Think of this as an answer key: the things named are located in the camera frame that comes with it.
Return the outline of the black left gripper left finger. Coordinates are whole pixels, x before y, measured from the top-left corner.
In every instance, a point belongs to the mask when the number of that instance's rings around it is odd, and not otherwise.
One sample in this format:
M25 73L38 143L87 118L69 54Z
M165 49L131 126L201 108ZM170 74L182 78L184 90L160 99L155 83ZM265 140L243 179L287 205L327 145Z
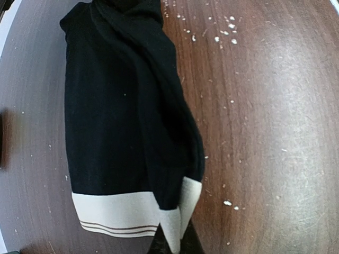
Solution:
M151 242L150 248L147 252L148 254L171 254L171 250L168 246L166 238L164 236L163 229L159 224L154 238Z

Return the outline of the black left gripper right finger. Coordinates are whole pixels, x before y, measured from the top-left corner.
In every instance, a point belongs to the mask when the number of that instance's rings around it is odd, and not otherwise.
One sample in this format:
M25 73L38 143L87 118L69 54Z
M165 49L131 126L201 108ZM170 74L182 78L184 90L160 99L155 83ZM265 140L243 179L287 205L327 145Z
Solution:
M192 220L189 221L181 240L180 254L205 254Z

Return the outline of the black underwear beige waistband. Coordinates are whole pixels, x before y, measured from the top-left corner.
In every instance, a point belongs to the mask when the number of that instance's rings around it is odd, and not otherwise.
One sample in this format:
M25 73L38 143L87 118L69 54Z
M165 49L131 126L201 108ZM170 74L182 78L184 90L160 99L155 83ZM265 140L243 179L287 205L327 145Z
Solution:
M80 2L61 19L66 153L83 229L135 238L162 228L179 253L205 158L163 24L159 1Z

